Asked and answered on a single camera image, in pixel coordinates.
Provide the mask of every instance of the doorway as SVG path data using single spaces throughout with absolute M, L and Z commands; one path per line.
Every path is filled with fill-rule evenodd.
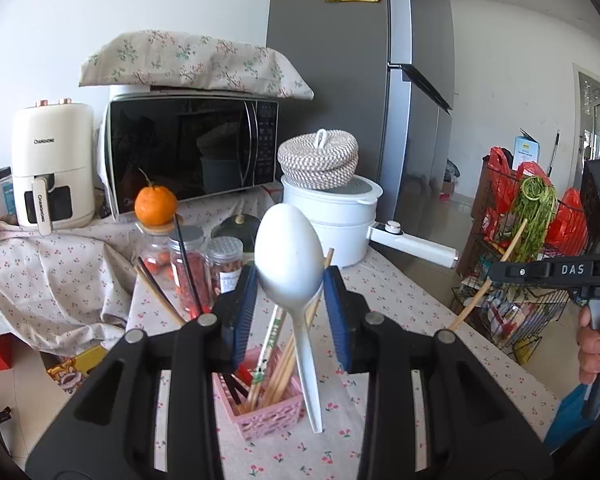
M 576 99 L 575 165 L 571 179 L 573 187 L 580 189 L 582 170 L 587 160 L 600 158 L 600 78 L 577 69 L 578 98 Z

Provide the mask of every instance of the floor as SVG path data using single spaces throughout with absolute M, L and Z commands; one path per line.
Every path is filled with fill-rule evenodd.
M 459 252 L 471 228 L 470 208 L 456 202 L 433 203 L 423 212 L 420 236 L 456 248 Z M 441 303 L 449 306 L 451 288 L 459 283 L 454 271 L 382 250 L 396 266 Z M 525 369 L 559 397 L 578 381 L 578 346 L 575 342 L 578 312 L 568 304 L 559 320 L 549 323 L 542 341 Z M 46 374 L 40 355 L 20 341 L 14 344 L 13 368 L 0 372 L 0 410 L 12 409 L 12 420 L 0 425 L 14 460 L 24 466 L 40 435 L 68 399 Z

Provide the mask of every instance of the human hand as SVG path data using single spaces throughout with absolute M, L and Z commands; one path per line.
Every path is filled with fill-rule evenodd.
M 600 330 L 589 327 L 591 311 L 584 306 L 578 318 L 580 330 L 576 340 L 580 346 L 578 361 L 580 362 L 580 382 L 591 384 L 600 373 Z

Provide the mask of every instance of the wall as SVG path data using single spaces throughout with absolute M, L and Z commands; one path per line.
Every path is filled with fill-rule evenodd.
M 544 14 L 486 0 L 451 0 L 456 42 L 456 99 L 449 159 L 460 170 L 456 192 L 475 196 L 482 157 L 512 150 L 520 128 L 541 143 L 547 169 L 560 129 L 552 182 L 568 186 L 574 149 L 573 64 L 600 76 L 600 41 Z
M 266 44 L 269 0 L 0 0 L 0 167 L 11 121 L 37 99 L 71 97 L 102 115 L 109 91 L 77 87 L 80 64 L 125 30 L 161 28 Z

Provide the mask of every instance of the microwave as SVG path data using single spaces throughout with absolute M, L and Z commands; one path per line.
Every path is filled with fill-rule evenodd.
M 147 178 L 178 200 L 273 182 L 277 131 L 275 101 L 196 91 L 113 97 L 98 147 L 113 216 L 133 211 Z

